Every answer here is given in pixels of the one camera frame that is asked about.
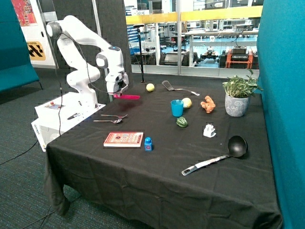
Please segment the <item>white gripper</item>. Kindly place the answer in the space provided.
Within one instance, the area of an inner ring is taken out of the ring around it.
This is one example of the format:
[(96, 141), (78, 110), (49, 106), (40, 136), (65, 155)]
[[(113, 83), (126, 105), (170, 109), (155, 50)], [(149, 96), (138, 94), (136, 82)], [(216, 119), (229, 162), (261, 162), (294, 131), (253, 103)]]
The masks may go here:
[(123, 92), (128, 89), (129, 77), (126, 72), (109, 72), (105, 78), (108, 94), (115, 98), (123, 98)]

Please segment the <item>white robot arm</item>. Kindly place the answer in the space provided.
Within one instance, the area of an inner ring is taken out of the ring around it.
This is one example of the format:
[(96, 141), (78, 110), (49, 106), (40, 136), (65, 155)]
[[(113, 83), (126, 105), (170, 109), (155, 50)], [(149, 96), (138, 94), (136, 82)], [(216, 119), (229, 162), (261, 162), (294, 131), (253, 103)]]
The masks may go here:
[[(66, 63), (75, 69), (67, 75), (67, 82), (78, 91), (83, 106), (97, 106), (96, 92), (88, 85), (100, 78), (100, 69), (108, 70), (105, 77), (107, 93), (116, 97), (122, 96), (128, 88), (129, 78), (119, 47), (109, 44), (72, 15), (66, 16), (63, 20), (49, 22), (46, 31), (50, 37), (57, 40), (57, 46)], [(96, 55), (97, 66), (87, 63), (81, 50), (77, 48), (78, 44), (100, 48)]]

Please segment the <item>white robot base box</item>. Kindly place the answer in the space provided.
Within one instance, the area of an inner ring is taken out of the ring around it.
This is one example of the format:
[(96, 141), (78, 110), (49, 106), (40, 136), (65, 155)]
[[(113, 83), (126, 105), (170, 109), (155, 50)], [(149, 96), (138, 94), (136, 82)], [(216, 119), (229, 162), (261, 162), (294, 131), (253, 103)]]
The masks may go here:
[[(57, 137), (61, 136), (80, 122), (105, 107), (104, 104), (88, 107), (81, 100), (79, 93), (69, 92), (44, 104), (35, 107), (38, 118), (31, 123), (42, 151)], [(80, 115), (74, 119), (67, 118), (75, 113)]]

